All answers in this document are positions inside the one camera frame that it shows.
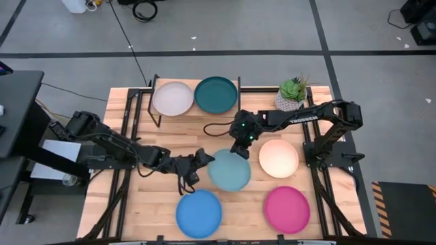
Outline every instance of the succulent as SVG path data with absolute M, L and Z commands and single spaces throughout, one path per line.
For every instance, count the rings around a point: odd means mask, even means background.
M 299 77 L 286 80 L 280 85 L 281 96 L 285 99 L 291 99 L 297 102 L 306 99 L 305 89 L 308 80 L 309 79 L 305 79 L 302 74 Z

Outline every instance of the pink plate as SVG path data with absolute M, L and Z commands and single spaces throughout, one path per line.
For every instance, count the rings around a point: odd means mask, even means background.
M 266 220 L 277 231 L 294 234 L 303 230 L 311 211 L 306 197 L 290 186 L 279 186 L 265 199 Z

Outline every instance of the potted plant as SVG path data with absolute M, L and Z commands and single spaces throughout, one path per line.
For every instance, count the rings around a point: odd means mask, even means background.
M 305 102 L 307 97 L 307 82 L 309 78 L 299 77 L 286 80 L 280 85 L 280 90 L 275 97 L 275 107 L 279 110 L 289 112 L 297 110 Z

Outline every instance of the concrete floor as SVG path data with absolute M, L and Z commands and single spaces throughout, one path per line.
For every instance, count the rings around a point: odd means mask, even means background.
M 316 0 L 330 50 L 421 50 L 409 30 L 387 24 L 388 12 L 405 0 Z M 136 22 L 131 10 L 115 10 L 137 52 L 196 50 L 321 50 L 311 5 L 306 0 L 172 0 L 157 2 L 150 23 Z M 3 0 L 0 33 L 18 2 Z M 398 13 L 392 21 L 403 25 Z M 2 54 L 129 52 L 107 3 L 96 12 L 70 14 L 61 1 L 27 0 Z M 110 87 L 143 86 L 133 58 L 2 59 L 13 69 L 39 69 L 44 82 L 105 99 Z M 308 73 L 313 84 L 329 85 L 323 56 L 167 56 L 140 57 L 147 79 L 242 77 L 243 85 L 278 85 Z M 362 106 L 364 127 L 354 141 L 366 158 L 360 164 L 364 183 L 374 181 L 436 185 L 433 148 L 436 131 L 436 56 L 334 56 L 339 88 L 346 100 Z M 83 99 L 43 86 L 38 98 L 53 112 L 71 115 L 88 110 L 103 116 L 105 103 Z M 80 220 L 83 197 L 40 197 L 33 224 L 14 224 L 24 195 L 21 186 L 0 226 L 1 244 L 46 244 L 72 240 Z

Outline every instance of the wooden table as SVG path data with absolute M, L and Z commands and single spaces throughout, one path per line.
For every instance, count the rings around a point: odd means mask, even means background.
M 121 130 L 123 113 L 128 88 L 112 88 L 109 94 L 104 123 L 115 131 Z M 313 86 L 315 104 L 330 101 L 332 96 L 327 86 Z M 234 139 L 229 135 L 209 137 L 202 131 L 203 126 L 212 122 L 229 122 L 230 116 L 219 117 L 204 112 L 177 117 L 163 117 L 161 127 L 157 128 L 147 113 L 149 94 L 142 98 L 142 111 L 138 127 L 139 143 L 152 144 L 168 148 L 172 156 L 193 154 L 203 147 L 209 154 L 214 154 L 222 148 L 230 148 Z M 252 112 L 257 110 L 276 110 L 274 106 L 275 93 L 242 93 L 241 108 Z M 127 135 L 130 135 L 133 125 L 135 101 L 132 103 L 131 115 Z M 321 133 L 325 133 L 331 126 L 329 122 L 319 121 Z M 309 125 L 311 138 L 314 138 L 313 127 Z M 221 133 L 228 127 L 210 127 L 211 133 Z M 258 162 L 258 152 L 262 144 L 272 139 L 283 139 L 297 149 L 300 157 L 298 170 L 289 178 L 278 179 L 266 174 Z M 300 233 L 285 235 L 286 239 L 320 239 L 322 232 L 318 218 L 315 192 L 311 173 L 305 165 L 302 150 L 304 134 L 302 125 L 292 125 L 276 133 L 264 133 L 258 141 L 250 147 L 251 180 L 239 192 L 229 193 L 218 189 L 209 179 L 207 168 L 198 170 L 200 182 L 197 189 L 208 189 L 218 196 L 223 206 L 223 220 L 219 229 L 207 240 L 274 240 L 277 232 L 272 229 L 263 215 L 263 203 L 266 194 L 277 186 L 288 185 L 300 190 L 308 199 L 311 206 L 309 224 Z M 142 168 L 143 173 L 149 170 Z M 365 226 L 356 194 L 353 178 L 340 169 L 330 170 L 332 187 L 337 205 L 344 215 L 360 232 L 365 233 Z M 90 183 L 87 198 L 84 203 L 82 219 L 78 230 L 78 237 L 89 232 L 106 209 L 112 170 L 106 170 Z M 158 235 L 164 235 L 164 240 L 192 240 L 184 235 L 177 227 L 175 211 L 181 196 L 178 194 L 176 175 L 154 173 L 148 178 L 141 178 L 136 171 L 131 174 L 127 208 L 123 228 L 123 241 L 128 240 L 156 240 Z M 330 234 L 333 234 L 332 219 L 328 206 L 326 216 Z M 115 234 L 118 210 L 112 217 L 110 235 Z

